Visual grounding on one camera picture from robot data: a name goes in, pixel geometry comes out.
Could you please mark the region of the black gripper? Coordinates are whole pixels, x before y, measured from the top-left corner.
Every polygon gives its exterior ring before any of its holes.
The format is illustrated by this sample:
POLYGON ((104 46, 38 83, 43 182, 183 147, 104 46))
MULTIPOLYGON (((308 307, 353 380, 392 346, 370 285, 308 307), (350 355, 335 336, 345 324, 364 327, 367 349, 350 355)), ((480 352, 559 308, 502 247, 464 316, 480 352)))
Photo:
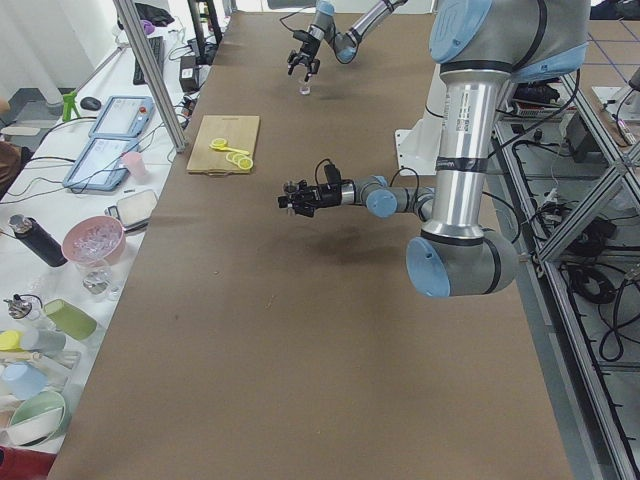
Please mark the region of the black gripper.
POLYGON ((293 74, 294 69, 299 65, 302 57, 304 59, 304 65, 306 66, 306 73, 303 77, 303 81, 308 83, 312 77, 318 73, 320 68, 320 60, 316 58, 319 47, 320 41, 317 38, 306 35, 302 40, 300 52, 292 50, 288 56, 287 74, 289 76, 293 74))
POLYGON ((316 208, 330 208, 342 204, 342 187, 340 183, 324 183, 316 186, 309 186, 305 180, 294 182, 297 190, 293 196, 293 202, 286 199, 284 192, 277 198, 278 205, 285 209, 288 214, 313 217, 316 208))

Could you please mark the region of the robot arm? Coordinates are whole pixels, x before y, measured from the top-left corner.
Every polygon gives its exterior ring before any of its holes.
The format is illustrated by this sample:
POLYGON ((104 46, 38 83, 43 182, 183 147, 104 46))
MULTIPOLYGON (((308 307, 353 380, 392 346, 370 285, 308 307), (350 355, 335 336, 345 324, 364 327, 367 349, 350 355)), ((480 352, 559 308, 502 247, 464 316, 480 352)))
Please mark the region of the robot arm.
POLYGON ((508 85, 578 70, 586 56, 585 1, 444 1, 429 52, 445 86, 432 188, 394 187, 379 176, 345 179, 330 161, 326 179, 288 183, 278 200, 303 216, 341 205, 386 218, 411 212, 422 223, 406 249, 414 288, 428 297, 483 295, 513 280, 518 255, 478 220, 499 99, 508 85))
POLYGON ((377 1, 348 30, 341 32, 335 24, 334 5, 330 1, 317 1, 313 19, 307 29, 292 31, 292 37, 301 44, 287 58, 287 74, 291 76, 296 67, 304 66, 306 71, 303 81, 308 83, 319 71, 320 59, 317 55, 323 41, 331 47, 339 63, 351 63, 364 38, 405 4, 406 1, 377 1))

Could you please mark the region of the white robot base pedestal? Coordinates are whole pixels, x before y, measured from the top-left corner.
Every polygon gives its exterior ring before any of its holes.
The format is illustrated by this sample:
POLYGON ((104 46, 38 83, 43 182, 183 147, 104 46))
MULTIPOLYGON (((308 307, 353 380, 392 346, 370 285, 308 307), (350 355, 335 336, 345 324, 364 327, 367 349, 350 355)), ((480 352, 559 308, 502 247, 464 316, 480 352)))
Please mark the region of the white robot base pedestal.
POLYGON ((446 86, 440 79, 440 66, 434 69, 424 113, 411 129, 395 131, 399 167, 407 167, 421 176, 436 174, 446 86))

